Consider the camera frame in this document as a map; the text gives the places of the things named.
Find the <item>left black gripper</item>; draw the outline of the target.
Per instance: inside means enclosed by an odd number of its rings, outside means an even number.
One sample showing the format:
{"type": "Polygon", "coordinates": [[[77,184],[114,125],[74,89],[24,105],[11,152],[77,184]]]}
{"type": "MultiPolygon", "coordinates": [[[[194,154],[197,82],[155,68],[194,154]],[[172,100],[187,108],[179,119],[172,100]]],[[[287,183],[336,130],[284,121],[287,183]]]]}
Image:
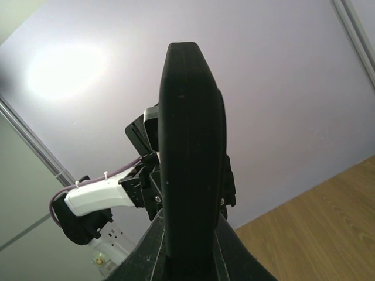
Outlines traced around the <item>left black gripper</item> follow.
{"type": "MultiPolygon", "coordinates": [[[[227,206],[236,204],[236,187],[231,171],[229,156],[225,157],[224,183],[221,195],[220,212],[228,217],[227,206]]],[[[132,167],[129,175],[121,178],[119,184],[136,208],[144,208],[150,220],[153,220],[163,207],[159,159],[157,154],[150,153],[141,157],[132,167]]]]}

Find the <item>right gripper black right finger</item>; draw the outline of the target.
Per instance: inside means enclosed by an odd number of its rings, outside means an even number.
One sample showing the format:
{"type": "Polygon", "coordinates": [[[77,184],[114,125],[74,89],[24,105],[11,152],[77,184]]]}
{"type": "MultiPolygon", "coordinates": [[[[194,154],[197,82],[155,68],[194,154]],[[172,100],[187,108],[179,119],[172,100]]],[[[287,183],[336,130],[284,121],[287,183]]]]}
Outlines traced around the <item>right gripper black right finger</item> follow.
{"type": "Polygon", "coordinates": [[[225,218],[214,231],[213,256],[218,280],[275,280],[247,250],[225,218]]]}

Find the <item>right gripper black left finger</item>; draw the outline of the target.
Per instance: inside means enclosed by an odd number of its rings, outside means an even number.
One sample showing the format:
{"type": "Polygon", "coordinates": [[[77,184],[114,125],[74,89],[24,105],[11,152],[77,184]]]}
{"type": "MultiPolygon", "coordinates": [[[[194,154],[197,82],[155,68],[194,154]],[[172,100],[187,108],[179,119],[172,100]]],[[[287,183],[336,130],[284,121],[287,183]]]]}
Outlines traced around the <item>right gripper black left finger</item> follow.
{"type": "Polygon", "coordinates": [[[163,281],[165,269],[165,223],[160,210],[129,257],[112,271],[106,281],[163,281]]]}

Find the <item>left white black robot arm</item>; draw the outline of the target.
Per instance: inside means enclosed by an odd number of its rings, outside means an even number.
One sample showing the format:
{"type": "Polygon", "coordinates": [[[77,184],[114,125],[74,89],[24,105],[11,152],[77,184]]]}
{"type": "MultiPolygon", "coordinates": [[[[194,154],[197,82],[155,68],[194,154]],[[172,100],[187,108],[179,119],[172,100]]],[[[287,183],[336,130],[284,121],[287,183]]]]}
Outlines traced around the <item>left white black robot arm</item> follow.
{"type": "Polygon", "coordinates": [[[172,265],[207,264],[213,257],[219,213],[236,203],[226,117],[184,113],[165,119],[148,109],[125,134],[139,158],[100,178],[84,177],[55,195],[50,203],[55,220],[74,243],[96,241],[120,261],[127,249],[104,243],[101,233],[113,223],[112,208],[144,208],[150,219],[163,211],[166,255],[172,265]]]}

